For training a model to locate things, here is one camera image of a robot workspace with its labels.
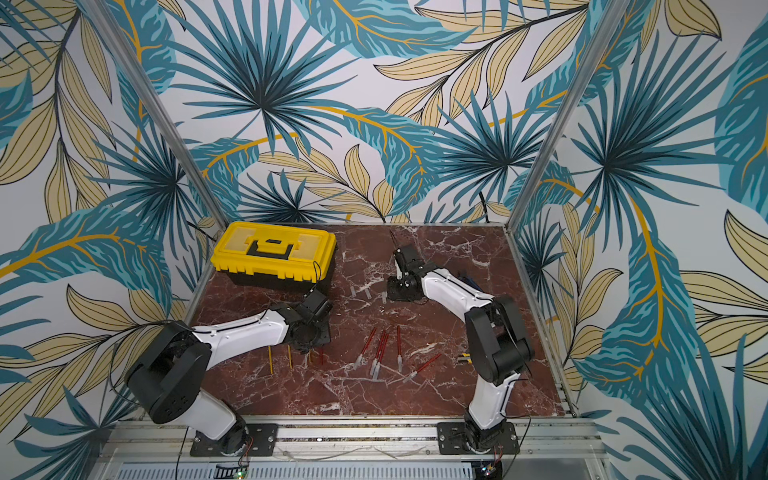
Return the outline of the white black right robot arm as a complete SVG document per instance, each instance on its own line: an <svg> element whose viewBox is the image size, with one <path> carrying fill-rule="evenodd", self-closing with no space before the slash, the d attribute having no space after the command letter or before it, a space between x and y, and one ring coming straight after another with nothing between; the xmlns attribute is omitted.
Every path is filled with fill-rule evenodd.
<svg viewBox="0 0 768 480"><path fill-rule="evenodd" d="M535 356L520 309L511 297L485 293L422 259L412 244L397 247L393 256L397 274L387 280L390 300L428 299L464 322L478 378L460 437L469 449L486 452L504 431L512 390Z"/></svg>

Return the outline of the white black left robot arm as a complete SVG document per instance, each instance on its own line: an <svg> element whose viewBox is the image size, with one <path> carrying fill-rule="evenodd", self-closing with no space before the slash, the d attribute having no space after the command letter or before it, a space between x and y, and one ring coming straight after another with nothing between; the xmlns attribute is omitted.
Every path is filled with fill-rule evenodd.
<svg viewBox="0 0 768 480"><path fill-rule="evenodd" d="M288 345L306 354L329 343L331 310L326 295L313 289L300 302L274 304L227 323L190 327L172 321L130 366L125 383L154 423L185 425L233 455L246 443L246 425L202 388L206 373L264 347Z"/></svg>

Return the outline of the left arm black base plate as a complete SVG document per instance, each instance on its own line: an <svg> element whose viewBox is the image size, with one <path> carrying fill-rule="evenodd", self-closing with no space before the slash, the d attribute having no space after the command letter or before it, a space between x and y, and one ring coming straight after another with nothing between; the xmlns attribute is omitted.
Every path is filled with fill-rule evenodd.
<svg viewBox="0 0 768 480"><path fill-rule="evenodd" d="M273 455L277 433L278 425L275 423L236 424L219 440L196 433L190 455L225 458L269 457Z"/></svg>

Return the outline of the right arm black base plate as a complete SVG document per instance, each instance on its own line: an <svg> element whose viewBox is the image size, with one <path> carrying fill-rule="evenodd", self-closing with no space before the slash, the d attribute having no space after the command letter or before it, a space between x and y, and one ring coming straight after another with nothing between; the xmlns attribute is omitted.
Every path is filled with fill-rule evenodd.
<svg viewBox="0 0 768 480"><path fill-rule="evenodd" d="M478 429L472 422L440 422L436 425L441 455L516 454L520 451L515 426L502 421L490 429Z"/></svg>

